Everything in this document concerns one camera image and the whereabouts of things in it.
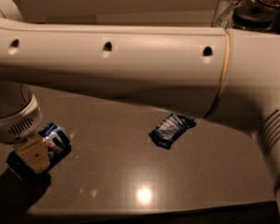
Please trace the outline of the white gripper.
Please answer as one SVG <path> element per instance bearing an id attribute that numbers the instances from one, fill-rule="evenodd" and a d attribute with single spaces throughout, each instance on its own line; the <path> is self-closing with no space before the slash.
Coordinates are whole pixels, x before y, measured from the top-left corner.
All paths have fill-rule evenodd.
<path id="1" fill-rule="evenodd" d="M 12 145 L 35 132 L 43 120 L 34 95 L 19 112 L 0 118 L 0 143 Z M 49 167 L 47 142 L 42 137 L 25 139 L 14 146 L 18 157 L 36 174 Z"/>

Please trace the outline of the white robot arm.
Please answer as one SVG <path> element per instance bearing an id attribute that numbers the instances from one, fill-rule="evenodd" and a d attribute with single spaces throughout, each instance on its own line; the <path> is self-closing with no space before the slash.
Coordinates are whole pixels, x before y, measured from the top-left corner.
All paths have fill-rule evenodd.
<path id="1" fill-rule="evenodd" d="M 0 0 L 0 143 L 36 174 L 31 87 L 147 105 L 238 130 L 259 144 L 280 213 L 280 35 L 213 27 L 33 24 Z"/>

